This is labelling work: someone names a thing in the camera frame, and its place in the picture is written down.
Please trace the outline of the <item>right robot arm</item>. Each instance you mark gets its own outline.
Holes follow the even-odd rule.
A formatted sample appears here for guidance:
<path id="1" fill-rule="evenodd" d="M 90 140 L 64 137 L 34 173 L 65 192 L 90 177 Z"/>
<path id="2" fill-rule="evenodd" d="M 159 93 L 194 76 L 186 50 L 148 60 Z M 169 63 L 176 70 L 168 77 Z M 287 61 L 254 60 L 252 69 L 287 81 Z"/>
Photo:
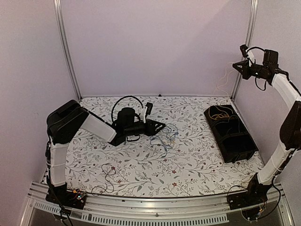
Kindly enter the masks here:
<path id="1" fill-rule="evenodd" d="M 301 93 L 289 78 L 289 73 L 278 65 L 278 52 L 263 50 L 261 65 L 255 62 L 253 48 L 241 45 L 240 51 L 244 61 L 232 66 L 245 80 L 254 77 L 264 79 L 272 86 L 285 102 L 289 112 L 279 131 L 280 141 L 266 165 L 250 180 L 243 201 L 247 205 L 254 205 L 261 195 L 273 186 L 273 182 L 287 166 L 296 151 L 301 149 Z"/>

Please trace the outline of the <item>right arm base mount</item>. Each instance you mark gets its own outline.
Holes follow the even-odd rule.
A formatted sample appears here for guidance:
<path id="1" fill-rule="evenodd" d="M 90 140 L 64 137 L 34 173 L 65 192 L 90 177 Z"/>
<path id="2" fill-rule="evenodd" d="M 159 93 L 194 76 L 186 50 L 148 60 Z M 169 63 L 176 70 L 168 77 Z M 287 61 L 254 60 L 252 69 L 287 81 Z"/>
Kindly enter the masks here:
<path id="1" fill-rule="evenodd" d="M 254 213 L 252 216 L 250 216 L 251 210 L 244 211 L 243 216 L 246 217 L 246 219 L 248 219 L 248 220 L 262 219 L 262 218 L 269 216 L 271 213 L 274 212 L 274 210 L 278 207 L 278 205 L 280 203 L 281 191 L 274 184 L 267 185 L 267 186 L 259 185 L 258 188 L 252 188 L 250 191 L 249 191 L 249 189 L 247 189 L 247 191 L 245 191 L 245 192 L 230 194 L 230 190 L 234 187 L 242 188 L 242 186 L 232 186 L 228 190 L 226 199 L 227 199 L 227 203 L 229 204 L 231 210 L 240 209 L 240 208 L 263 203 L 263 207 L 260 207 L 258 209 L 258 211 L 256 213 Z M 278 201 L 272 210 L 270 210 L 265 215 L 262 215 L 262 213 L 265 211 L 267 200 L 268 200 L 267 192 L 272 187 L 274 189 L 276 189 L 278 192 Z"/>

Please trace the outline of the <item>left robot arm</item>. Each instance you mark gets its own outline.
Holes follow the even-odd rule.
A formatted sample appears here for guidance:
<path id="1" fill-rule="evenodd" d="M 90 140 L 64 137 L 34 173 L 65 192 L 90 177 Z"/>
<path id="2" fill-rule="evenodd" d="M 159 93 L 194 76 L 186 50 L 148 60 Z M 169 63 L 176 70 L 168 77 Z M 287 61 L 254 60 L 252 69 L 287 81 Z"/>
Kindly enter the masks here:
<path id="1" fill-rule="evenodd" d="M 119 146 L 128 137 L 139 138 L 141 135 L 152 137 L 166 127 L 165 123 L 149 119 L 153 104 L 147 102 L 142 111 L 124 107 L 117 117 L 111 117 L 111 123 L 83 107 L 76 100 L 71 100 L 53 111 L 46 120 L 48 142 L 45 151 L 48 167 L 47 184 L 52 190 L 52 197 L 59 204 L 66 204 L 70 194 L 66 186 L 65 166 L 69 145 L 81 132 L 88 133 L 112 146 Z"/>

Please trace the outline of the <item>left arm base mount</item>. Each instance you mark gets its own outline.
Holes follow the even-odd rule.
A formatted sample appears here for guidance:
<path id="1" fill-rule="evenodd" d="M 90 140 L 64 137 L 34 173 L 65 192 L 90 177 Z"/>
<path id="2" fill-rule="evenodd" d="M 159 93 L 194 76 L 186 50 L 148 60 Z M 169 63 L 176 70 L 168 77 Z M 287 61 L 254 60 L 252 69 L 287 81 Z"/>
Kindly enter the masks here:
<path id="1" fill-rule="evenodd" d="M 66 183 L 58 187 L 52 184 L 48 185 L 48 193 L 46 195 L 46 201 L 48 202 L 82 210 L 84 209 L 86 198 L 86 192 L 79 189 L 68 190 Z"/>

